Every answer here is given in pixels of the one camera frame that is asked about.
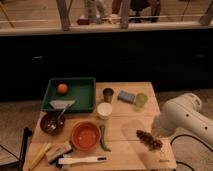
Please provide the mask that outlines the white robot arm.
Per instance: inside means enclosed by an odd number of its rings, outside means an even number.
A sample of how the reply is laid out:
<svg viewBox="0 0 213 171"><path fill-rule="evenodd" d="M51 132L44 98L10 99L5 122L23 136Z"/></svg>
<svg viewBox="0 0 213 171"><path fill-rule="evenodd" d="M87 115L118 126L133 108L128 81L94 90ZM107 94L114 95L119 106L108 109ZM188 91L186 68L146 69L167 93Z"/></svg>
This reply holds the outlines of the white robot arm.
<svg viewBox="0 0 213 171"><path fill-rule="evenodd" d="M182 127L213 147L213 120L200 113L201 99L185 93L165 102L153 119L151 133L155 137L169 137Z"/></svg>

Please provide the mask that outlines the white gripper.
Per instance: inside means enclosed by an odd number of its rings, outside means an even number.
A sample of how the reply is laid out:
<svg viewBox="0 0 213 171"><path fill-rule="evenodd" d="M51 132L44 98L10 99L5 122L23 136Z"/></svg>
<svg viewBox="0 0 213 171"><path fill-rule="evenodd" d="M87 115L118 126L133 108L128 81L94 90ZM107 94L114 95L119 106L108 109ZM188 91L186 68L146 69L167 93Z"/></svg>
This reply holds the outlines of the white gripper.
<svg viewBox="0 0 213 171"><path fill-rule="evenodd" d="M154 137L169 137L174 133L170 121L163 115L155 116L151 126L151 134Z"/></svg>

